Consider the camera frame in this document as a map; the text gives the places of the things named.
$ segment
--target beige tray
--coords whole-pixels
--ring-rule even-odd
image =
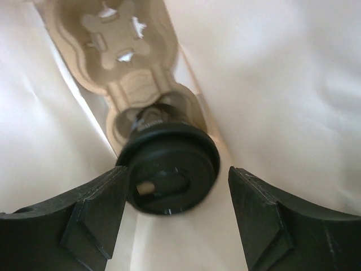
[[[162,0],[48,0],[45,23],[75,79],[108,100],[117,153],[134,115],[155,102],[177,106],[206,131],[195,95],[171,72],[178,42]]]

